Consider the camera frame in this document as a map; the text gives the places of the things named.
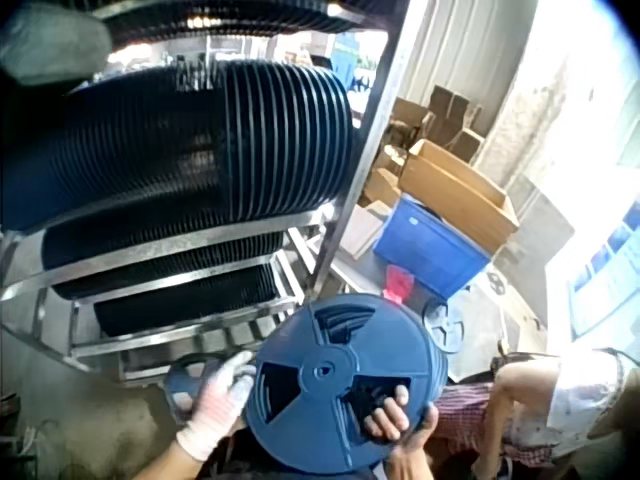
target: corrugated metal panel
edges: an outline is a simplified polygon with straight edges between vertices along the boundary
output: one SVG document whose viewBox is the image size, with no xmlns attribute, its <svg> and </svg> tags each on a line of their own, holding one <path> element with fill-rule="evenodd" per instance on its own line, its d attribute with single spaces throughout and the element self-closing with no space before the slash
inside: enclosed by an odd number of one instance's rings
<svg viewBox="0 0 640 480">
<path fill-rule="evenodd" d="M 432 0 L 400 96 L 429 103 L 434 85 L 483 105 L 475 129 L 493 125 L 522 57 L 537 0 Z"/>
</svg>

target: plaid fabric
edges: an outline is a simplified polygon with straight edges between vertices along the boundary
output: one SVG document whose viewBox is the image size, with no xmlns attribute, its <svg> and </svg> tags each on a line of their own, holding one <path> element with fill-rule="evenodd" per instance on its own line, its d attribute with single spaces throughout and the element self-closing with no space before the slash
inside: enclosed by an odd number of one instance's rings
<svg viewBox="0 0 640 480">
<path fill-rule="evenodd" d="M 489 402 L 492 383 L 445 387 L 435 402 L 440 412 L 438 426 L 433 436 L 447 440 L 452 454 L 480 449 L 484 434 L 484 413 Z M 508 424 L 503 436 L 503 451 L 513 461 L 527 467 L 552 466 L 552 447 L 522 448 L 513 445 L 509 438 Z"/>
</svg>

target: blue crate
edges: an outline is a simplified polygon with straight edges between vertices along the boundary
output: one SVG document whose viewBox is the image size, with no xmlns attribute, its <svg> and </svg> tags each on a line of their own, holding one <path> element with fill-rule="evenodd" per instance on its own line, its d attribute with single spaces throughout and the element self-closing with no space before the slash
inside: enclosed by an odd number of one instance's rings
<svg viewBox="0 0 640 480">
<path fill-rule="evenodd" d="M 467 285 L 490 260 L 473 240 L 406 194 L 387 219 L 373 251 L 410 272 L 443 300 Z"/>
</svg>

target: metal rack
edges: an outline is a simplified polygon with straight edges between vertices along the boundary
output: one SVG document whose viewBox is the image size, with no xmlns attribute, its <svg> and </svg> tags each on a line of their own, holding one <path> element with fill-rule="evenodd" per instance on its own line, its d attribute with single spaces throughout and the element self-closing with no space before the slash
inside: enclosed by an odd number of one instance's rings
<svg viewBox="0 0 640 480">
<path fill-rule="evenodd" d="M 8 279 L 7 273 L 12 263 L 19 259 L 19 247 L 30 237 L 39 235 L 39 233 L 23 238 L 19 234 L 8 232 L 0 243 L 0 302 L 8 302 L 28 293 L 35 294 L 36 299 L 33 318 L 30 321 L 29 319 L 20 319 L 20 322 L 15 322 L 13 319 L 4 318 L 3 314 L 2 328 L 62 364 L 83 372 L 104 374 L 126 385 L 149 383 L 162 378 L 162 375 L 168 370 L 170 362 L 174 360 L 171 355 L 166 354 L 167 349 L 180 342 L 189 341 L 192 342 L 190 348 L 209 351 L 211 347 L 206 344 L 207 335 L 222 332 L 225 341 L 215 348 L 257 348 L 265 334 L 258 331 L 256 322 L 262 321 L 264 323 L 266 320 L 275 328 L 275 325 L 286 319 L 287 314 L 305 301 L 316 298 L 322 290 L 331 271 L 332 261 L 338 250 L 340 239 L 362 191 L 380 138 L 386 128 L 426 6 L 425 0 L 399 0 L 396 2 L 395 12 L 388 18 L 381 18 L 380 15 L 377 15 L 375 18 L 367 19 L 362 13 L 349 7 L 345 7 L 339 12 L 339 15 L 352 22 L 358 19 L 368 20 L 367 23 L 362 22 L 361 25 L 384 25 L 388 41 L 380 58 L 375 83 L 362 117 L 361 126 L 355 135 L 352 149 L 351 181 L 335 199 L 331 218 L 325 217 L 321 207 L 316 211 L 295 215 L 225 225 L 136 245 L 53 270 L 40 271 L 17 280 Z M 305 240 L 298 230 L 314 225 L 320 225 L 325 230 L 317 260 L 308 250 Z M 293 250 L 297 253 L 297 259 L 307 274 L 307 278 L 298 279 L 296 277 L 285 251 L 280 250 L 274 255 L 174 275 L 78 299 L 69 303 L 66 318 L 50 318 L 47 315 L 45 303 L 51 286 L 165 255 L 279 231 L 288 233 L 289 243 L 294 247 Z M 95 335 L 97 338 L 87 339 L 86 335 L 83 338 L 82 331 L 86 330 L 87 325 L 93 322 L 94 329 L 97 328 L 95 318 L 91 319 L 87 313 L 93 303 L 167 288 L 266 263 L 271 264 L 275 274 L 278 297 L 274 300 L 135 334 L 101 338 L 98 329 Z M 3 305 L 6 304 L 0 303 L 0 309 L 2 309 L 0 313 L 4 311 Z M 43 336 L 45 322 L 56 322 L 56 329 L 65 333 L 63 346 L 53 346 L 47 343 Z M 248 325 L 253 339 L 238 345 L 229 334 L 229 329 L 243 324 Z M 154 354 L 153 349 L 164 350 Z M 150 350 L 151 354 L 147 355 L 148 357 L 162 359 L 164 363 L 152 362 L 151 365 L 141 366 L 142 364 L 135 359 L 136 354 Z"/>
</svg>

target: white glove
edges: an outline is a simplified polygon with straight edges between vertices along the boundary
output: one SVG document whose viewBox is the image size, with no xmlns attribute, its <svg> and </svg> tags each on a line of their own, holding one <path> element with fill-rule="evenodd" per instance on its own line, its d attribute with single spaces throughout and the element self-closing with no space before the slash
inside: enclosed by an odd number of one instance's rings
<svg viewBox="0 0 640 480">
<path fill-rule="evenodd" d="M 178 432 L 178 443 L 195 460 L 205 462 L 242 413 L 256 374 L 247 365 L 252 357 L 251 352 L 238 353 L 207 380 L 193 417 Z"/>
</svg>

